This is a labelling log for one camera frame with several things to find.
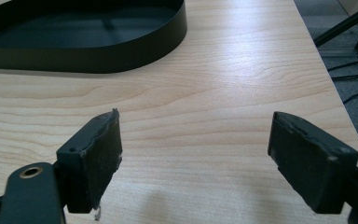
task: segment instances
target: black container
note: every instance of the black container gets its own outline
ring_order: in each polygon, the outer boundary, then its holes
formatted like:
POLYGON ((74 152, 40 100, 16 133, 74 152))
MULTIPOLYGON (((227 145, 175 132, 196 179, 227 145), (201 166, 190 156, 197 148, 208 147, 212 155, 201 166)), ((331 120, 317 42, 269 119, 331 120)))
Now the black container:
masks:
POLYGON ((115 73, 186 36, 184 0, 12 0, 0 5, 0 68, 115 73))

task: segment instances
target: table surface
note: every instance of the table surface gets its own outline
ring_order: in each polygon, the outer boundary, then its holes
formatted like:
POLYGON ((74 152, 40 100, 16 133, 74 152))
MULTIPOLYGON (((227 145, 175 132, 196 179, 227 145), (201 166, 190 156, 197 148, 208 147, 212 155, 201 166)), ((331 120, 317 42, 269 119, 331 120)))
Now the table surface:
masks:
MULTIPOLYGON (((186 1, 188 33, 157 62, 107 75, 0 70, 0 195, 23 165, 118 108, 123 162, 101 223, 345 223, 314 214, 268 156, 274 111, 358 149, 293 0, 186 1)), ((95 223, 66 214, 68 223, 95 223)))

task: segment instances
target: gray carpet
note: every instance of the gray carpet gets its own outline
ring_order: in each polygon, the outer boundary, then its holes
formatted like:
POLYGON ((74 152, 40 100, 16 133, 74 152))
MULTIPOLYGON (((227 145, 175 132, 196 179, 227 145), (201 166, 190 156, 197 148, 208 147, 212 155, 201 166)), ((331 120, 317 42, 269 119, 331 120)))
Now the gray carpet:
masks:
MULTIPOLYGON (((348 18, 348 14, 338 0, 295 0, 295 2, 312 38, 348 18)), ((325 66, 330 68, 358 61, 358 55, 353 51, 357 41, 358 25, 320 46, 318 50, 325 66)), ((358 64, 330 72, 331 77, 357 74, 358 64)), ((358 93, 358 79, 335 81, 335 85, 342 101, 358 93)), ((347 102, 345 107, 358 132, 358 97, 347 102)))

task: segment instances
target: wooden table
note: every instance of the wooden table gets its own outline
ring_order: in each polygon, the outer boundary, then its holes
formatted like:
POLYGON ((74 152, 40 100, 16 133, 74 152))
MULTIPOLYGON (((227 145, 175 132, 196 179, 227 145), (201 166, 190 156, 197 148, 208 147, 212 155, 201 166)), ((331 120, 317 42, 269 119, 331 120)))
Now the wooden table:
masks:
POLYGON ((186 10, 184 42, 136 70, 0 70, 0 195, 14 170, 54 162, 89 119, 116 107, 123 162, 101 223, 345 223, 347 205, 339 216, 314 214, 267 154, 274 111, 358 149, 295 3, 189 0, 186 10))

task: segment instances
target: wood grain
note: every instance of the wood grain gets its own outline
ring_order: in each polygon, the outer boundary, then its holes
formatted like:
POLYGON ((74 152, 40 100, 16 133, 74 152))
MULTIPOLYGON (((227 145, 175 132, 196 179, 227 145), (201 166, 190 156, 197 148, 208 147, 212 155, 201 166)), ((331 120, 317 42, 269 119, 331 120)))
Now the wood grain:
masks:
MULTIPOLYGON (((358 149, 358 135, 292 0, 186 1, 188 33, 119 74, 0 70, 0 195, 23 165, 118 108, 123 162, 101 223, 344 223, 314 214, 267 154, 274 111, 358 149)), ((68 223, 95 223, 67 214, 68 223)))

